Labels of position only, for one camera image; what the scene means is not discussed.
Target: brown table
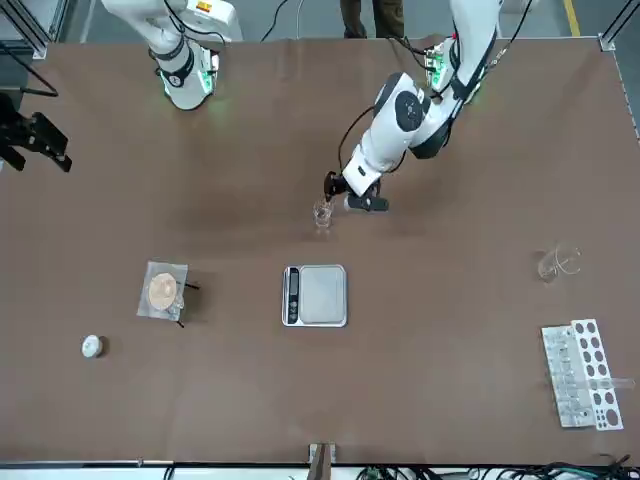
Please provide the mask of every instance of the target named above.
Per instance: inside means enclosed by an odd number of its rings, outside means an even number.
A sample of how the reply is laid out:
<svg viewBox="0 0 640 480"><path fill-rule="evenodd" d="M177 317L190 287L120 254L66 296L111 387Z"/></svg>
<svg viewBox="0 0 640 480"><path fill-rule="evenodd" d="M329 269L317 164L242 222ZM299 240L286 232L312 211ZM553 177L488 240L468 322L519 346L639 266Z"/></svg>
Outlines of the brown table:
<svg viewBox="0 0 640 480"><path fill-rule="evenodd" d="M385 177L386 215L311 205L352 119L386 76L382 41L229 47L195 112L162 95L144 46L54 46L65 175L30 156L0 175L0 458L599 463L640 460L625 429L560 428L540 327L597 318L609 364L640 357L638 143L593 40L518 41L449 146ZM351 148L368 125L359 125ZM577 243L583 272L546 286L534 256ZM146 262L202 286L186 328L136 316ZM288 264L341 263L344 329L281 323ZM87 334L109 352L85 360Z"/></svg>

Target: small white bottle cap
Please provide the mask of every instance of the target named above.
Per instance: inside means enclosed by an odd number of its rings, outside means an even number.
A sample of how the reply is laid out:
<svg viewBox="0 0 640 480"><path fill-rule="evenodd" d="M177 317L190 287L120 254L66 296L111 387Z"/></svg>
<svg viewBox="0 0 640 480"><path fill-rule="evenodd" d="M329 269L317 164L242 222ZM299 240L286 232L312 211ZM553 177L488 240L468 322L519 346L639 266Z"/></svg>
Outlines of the small white bottle cap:
<svg viewBox="0 0 640 480"><path fill-rule="evenodd" d="M95 358L102 353L102 341L97 335L89 335L82 342L82 354L86 358Z"/></svg>

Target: scale weighing platform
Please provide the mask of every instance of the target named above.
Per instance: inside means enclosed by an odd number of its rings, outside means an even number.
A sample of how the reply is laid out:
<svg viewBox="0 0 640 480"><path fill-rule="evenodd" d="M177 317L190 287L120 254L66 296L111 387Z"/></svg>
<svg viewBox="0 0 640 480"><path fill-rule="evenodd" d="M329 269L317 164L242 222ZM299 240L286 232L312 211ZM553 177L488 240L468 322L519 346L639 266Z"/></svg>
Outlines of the scale weighing platform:
<svg viewBox="0 0 640 480"><path fill-rule="evenodd" d="M284 271L282 323L287 327L344 327L347 272L341 265L289 266Z"/></svg>

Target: person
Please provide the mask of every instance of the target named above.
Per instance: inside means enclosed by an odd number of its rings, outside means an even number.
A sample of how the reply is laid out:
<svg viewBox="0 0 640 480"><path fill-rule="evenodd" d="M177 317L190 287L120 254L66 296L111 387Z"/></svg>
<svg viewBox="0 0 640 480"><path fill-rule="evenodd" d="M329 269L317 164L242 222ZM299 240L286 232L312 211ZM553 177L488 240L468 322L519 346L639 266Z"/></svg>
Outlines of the person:
<svg viewBox="0 0 640 480"><path fill-rule="evenodd" d="M402 0L371 0L376 37L404 37L404 13ZM340 0L345 38L367 38L367 32L360 21L362 0Z"/></svg>

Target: black cable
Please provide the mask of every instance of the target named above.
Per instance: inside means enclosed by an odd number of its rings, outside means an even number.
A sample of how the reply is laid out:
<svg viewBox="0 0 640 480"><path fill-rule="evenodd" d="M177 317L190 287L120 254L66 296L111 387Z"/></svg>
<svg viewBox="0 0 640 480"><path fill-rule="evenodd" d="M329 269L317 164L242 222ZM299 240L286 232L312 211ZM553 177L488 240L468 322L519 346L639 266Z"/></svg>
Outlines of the black cable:
<svg viewBox="0 0 640 480"><path fill-rule="evenodd" d="M405 473L402 470L400 470L398 467L390 467L390 470L396 472L396 478L398 478L398 474L399 474L404 480L409 480L409 477L407 477Z"/></svg>
<svg viewBox="0 0 640 480"><path fill-rule="evenodd" d="M358 115L358 118L356 118L353 121L353 123L349 125L349 128L347 128L347 131L342 136L342 140L340 140L340 145L338 145L338 163L340 164L340 172L342 172L342 145L344 145L344 142L347 139L347 136L349 135L349 133L351 133L351 130L353 130L353 127L356 126L356 124L362 119L362 117L364 117L367 113L372 111L373 108L374 108L373 106L367 107L367 109L364 112Z"/></svg>
<svg viewBox="0 0 640 480"><path fill-rule="evenodd" d="M529 14L529 10L531 9L532 3L533 3L533 0L529 0L529 2L527 3L527 8L524 9L524 13L520 18L520 23L518 23L518 26L516 27L516 31L513 32L513 35L511 36L511 40L509 40L509 45L513 43L513 41L516 39L516 37L520 33L520 29L522 28L522 24L524 23L525 18L527 18L527 15Z"/></svg>
<svg viewBox="0 0 640 480"><path fill-rule="evenodd" d="M289 0L282 0L280 2L280 5L278 5L278 8L276 8L276 13L273 14L273 23L271 24L271 27L269 27L269 30L267 30L267 33L265 33L262 36L262 39L260 40L260 43L264 42L267 37L269 36L269 34L273 31L273 29L276 27L276 22L278 21L278 13L280 13L280 9L282 8L282 6L287 3Z"/></svg>
<svg viewBox="0 0 640 480"><path fill-rule="evenodd" d="M35 88L27 88L27 87L20 87L20 92L25 93L25 94L29 94L29 95L40 95L42 97L58 97L60 94L58 93L58 90L56 90L53 85L51 85L42 75L40 75L38 72L36 72L33 68L31 68L29 65L27 65L26 63L24 63L22 60L20 60L20 58L15 55L10 49L9 47L7 47L5 45L4 42L0 41L0 49L2 49L7 55L9 55L17 64L19 64L22 68L24 68L27 72L29 72L31 75L33 75L34 77L36 77L40 83L42 83L44 86L46 86L49 91L45 91L45 90L37 90Z"/></svg>
<svg viewBox="0 0 640 480"><path fill-rule="evenodd" d="M174 467L173 465L171 465L170 467L167 467L164 471L164 475L162 476L162 480L172 480L173 479L173 474L176 471L176 467Z"/></svg>
<svg viewBox="0 0 640 480"><path fill-rule="evenodd" d="M216 32L215 30L212 30L210 32L201 32L199 30L196 30L195 28L191 28L189 25L184 23L182 19L178 16L178 14L173 10L173 8L171 8L171 5L169 5L168 0L164 0L164 5L165 7L167 7L167 10L169 10L169 13L171 14L171 16L169 17L171 18L171 23L173 23L173 26L176 27L176 30L178 30L180 33L184 33L185 30L189 30L190 32L196 33L198 35L216 35L222 41L222 45L224 45L225 47L227 46L227 42L224 39L224 37L220 34L220 32ZM178 21L178 23L182 26L182 29L180 29L176 25L176 22L174 21L174 19Z"/></svg>
<svg viewBox="0 0 640 480"><path fill-rule="evenodd" d="M400 166L402 165L402 162L404 162L404 156L407 154L407 151L405 150L404 152L402 152L402 158L400 159L400 161L398 162L398 165L396 165L395 167L393 167L391 170L389 170L387 173L393 173L395 172L397 169L400 168Z"/></svg>
<svg viewBox="0 0 640 480"><path fill-rule="evenodd" d="M413 47L413 46L411 45L411 42L409 42L409 39L408 39L407 37L404 37L404 39L401 39L401 38L399 38L399 37L391 37L391 36L384 37L384 38L386 38L387 40L389 40L389 42L390 42L390 43L391 43L391 41L392 41L392 40L395 40L396 42L398 42L398 44L399 44L402 48L407 49L407 50L409 51L409 53L411 53L411 56L413 57L413 59L416 61L416 63L418 64L418 66L419 66L421 69L423 69L423 70L430 70L430 68L429 68L429 67L427 67L426 65L423 65L423 64L422 64L422 62L420 62L420 59L419 59L418 57L416 57L416 55L425 55L425 54L426 54L426 51L427 51L429 48L432 48L432 47L433 47L433 45L432 45L431 47L428 47L428 48L424 49L424 50L419 50L419 49L417 49L417 48L415 48L415 47Z"/></svg>

